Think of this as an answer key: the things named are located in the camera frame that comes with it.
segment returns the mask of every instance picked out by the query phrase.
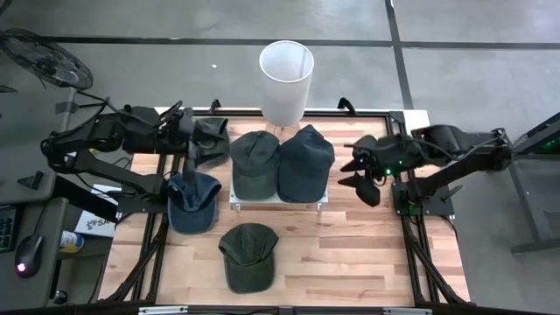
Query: fan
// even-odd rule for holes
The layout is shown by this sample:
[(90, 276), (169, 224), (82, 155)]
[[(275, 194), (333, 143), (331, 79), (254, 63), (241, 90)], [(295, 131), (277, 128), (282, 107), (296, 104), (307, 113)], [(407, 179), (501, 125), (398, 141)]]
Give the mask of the fan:
[(0, 48), (25, 70), (57, 87), (92, 87), (94, 76), (79, 59), (59, 45), (33, 40), (37, 38), (31, 31), (9, 29), (0, 33)]

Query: baseball cap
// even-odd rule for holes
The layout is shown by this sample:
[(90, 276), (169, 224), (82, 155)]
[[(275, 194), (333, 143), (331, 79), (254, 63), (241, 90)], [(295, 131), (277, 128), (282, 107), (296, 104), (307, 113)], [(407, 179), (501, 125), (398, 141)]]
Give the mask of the baseball cap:
[(229, 157), (229, 134), (228, 119), (219, 117), (199, 118), (196, 120), (197, 128), (205, 133), (221, 136), (220, 139), (209, 140), (199, 143), (199, 154), (201, 156), (212, 156), (219, 154), (200, 166), (212, 168), (224, 164)]
[(267, 290), (274, 281), (278, 236), (267, 226), (244, 223), (230, 229), (218, 248), (224, 255), (227, 286), (235, 293)]
[(195, 172), (198, 193), (189, 186), (182, 174), (169, 178), (167, 184), (167, 215), (171, 227), (185, 235), (204, 233), (212, 228), (218, 215), (218, 179)]
[(280, 142), (267, 131), (251, 131), (231, 143), (233, 185), (241, 200), (265, 200), (278, 187)]
[(325, 194), (334, 148), (311, 125), (282, 143), (278, 197), (284, 202), (307, 203)]

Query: cap brim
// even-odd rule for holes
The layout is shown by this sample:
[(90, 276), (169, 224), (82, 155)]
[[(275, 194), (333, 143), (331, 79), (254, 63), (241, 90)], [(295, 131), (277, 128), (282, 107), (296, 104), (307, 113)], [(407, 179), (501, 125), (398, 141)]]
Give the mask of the cap brim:
[(196, 211), (185, 211), (175, 206), (171, 199), (167, 201), (167, 215), (171, 227), (177, 233), (184, 235), (196, 235), (212, 229), (217, 213), (218, 200), (216, 197)]
[(329, 181), (329, 170), (302, 171), (289, 160), (283, 159), (278, 175), (278, 197), (281, 201), (292, 203), (312, 203), (323, 198)]
[(241, 266), (227, 255), (226, 265), (227, 286), (235, 293), (254, 293), (267, 290), (274, 282), (274, 252), (270, 252), (262, 261)]
[(235, 197), (240, 200), (266, 200), (277, 191), (278, 170), (260, 176), (246, 176), (235, 167), (232, 172)]

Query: desk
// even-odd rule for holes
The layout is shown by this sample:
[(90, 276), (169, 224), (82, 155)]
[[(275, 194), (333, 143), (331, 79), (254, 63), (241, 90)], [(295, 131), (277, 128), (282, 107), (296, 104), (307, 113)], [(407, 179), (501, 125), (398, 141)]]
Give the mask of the desk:
[[(405, 119), (407, 130), (429, 125), (422, 110), (405, 111)], [(305, 117), (300, 126), (308, 123), (333, 144), (336, 154), (329, 178), (329, 203), (321, 207), (324, 210), (318, 213), (312, 206), (245, 206), (237, 213), (228, 204), (231, 160), (207, 171), (223, 185), (219, 219), (204, 234), (182, 235), (170, 229), (158, 304), (413, 305), (402, 225), (390, 195), (392, 180), (388, 178), (381, 188), (381, 204), (376, 207), (366, 206), (352, 188), (337, 184), (349, 176), (339, 171), (351, 160), (351, 149), (343, 148), (343, 144), (351, 144), (366, 134), (385, 136), (385, 120)], [(228, 129), (232, 141), (252, 130), (271, 130), (261, 117), (230, 118)], [(154, 173), (157, 164), (158, 156), (136, 155), (132, 170)], [(427, 176), (435, 170), (424, 167), (416, 175)], [(133, 214), (117, 227), (100, 298), (113, 293), (137, 262), (145, 221), (145, 214)], [(275, 248), (276, 279), (272, 287), (256, 294), (238, 295), (228, 289), (218, 242), (230, 228), (245, 222), (273, 228), (280, 240)], [(433, 262), (451, 287), (468, 300), (459, 248), (449, 223), (439, 217), (426, 217), (426, 228)], [(419, 274), (424, 296), (428, 297), (423, 268), (419, 268)], [(151, 272), (145, 276), (143, 298)]]
[[(37, 202), (24, 206), (17, 232), (17, 244), (26, 236), (33, 234), (43, 205), (43, 202)], [(64, 198), (47, 201), (43, 218), (38, 226), (38, 234), (43, 236), (43, 251), (41, 268), (37, 275), (26, 279), (19, 278), (14, 270), (16, 251), (0, 254), (2, 271), (0, 311), (46, 306), (53, 283), (60, 234), (67, 207), (68, 200)]]

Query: green baseball cap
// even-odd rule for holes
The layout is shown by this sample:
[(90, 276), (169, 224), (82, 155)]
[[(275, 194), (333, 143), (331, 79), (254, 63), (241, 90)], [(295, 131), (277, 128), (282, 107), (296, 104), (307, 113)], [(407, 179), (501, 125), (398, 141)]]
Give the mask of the green baseball cap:
[(267, 290), (274, 281), (274, 247), (278, 236), (270, 227), (244, 223), (230, 229), (218, 246), (224, 255), (227, 286), (235, 293)]

